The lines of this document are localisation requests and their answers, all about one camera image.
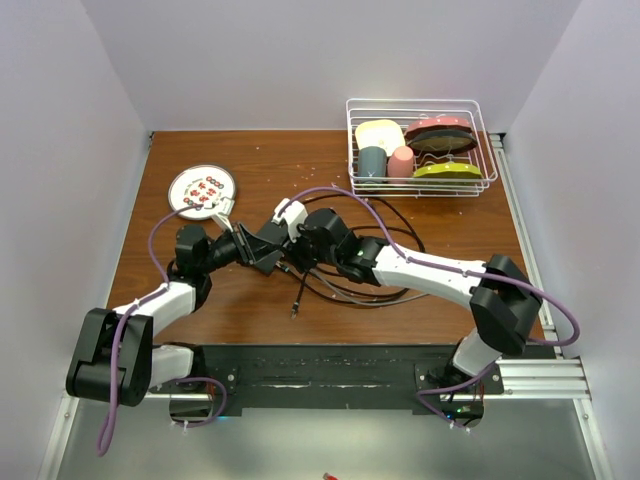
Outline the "black network switch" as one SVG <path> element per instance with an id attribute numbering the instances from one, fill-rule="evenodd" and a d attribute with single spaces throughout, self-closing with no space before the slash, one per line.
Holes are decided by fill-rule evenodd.
<path id="1" fill-rule="evenodd" d="M 267 221 L 250 241 L 253 266 L 264 275 L 270 275 L 283 256 L 281 244 L 286 239 L 289 238 L 285 226 L 277 226 Z"/>

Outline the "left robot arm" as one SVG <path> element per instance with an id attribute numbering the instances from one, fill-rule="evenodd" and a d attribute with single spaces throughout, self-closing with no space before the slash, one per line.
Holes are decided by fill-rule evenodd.
<path id="1" fill-rule="evenodd" d="M 298 231 L 269 221 L 256 234 L 236 224 L 217 239 L 200 225 L 176 234 L 175 258 L 153 292 L 115 309 L 93 308 L 84 318 L 66 376 L 69 395 L 136 406 L 147 391 L 173 380 L 185 392 L 200 390 L 207 368 L 194 347 L 159 347 L 154 337 L 207 301 L 211 275 L 231 263 L 267 272 Z"/>

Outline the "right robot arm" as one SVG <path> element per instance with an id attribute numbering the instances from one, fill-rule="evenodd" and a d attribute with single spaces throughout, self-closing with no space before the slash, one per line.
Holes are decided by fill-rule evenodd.
<path id="1" fill-rule="evenodd" d="M 308 213 L 300 203 L 275 212 L 267 224 L 299 270 L 325 264 L 353 283 L 417 290 L 469 310 L 474 327 L 445 369 L 446 382 L 456 392 L 469 392 L 490 363 L 503 355 L 519 356 L 526 348 L 542 299 L 508 256 L 463 261 L 429 255 L 390 237 L 359 236 L 334 210 Z"/>

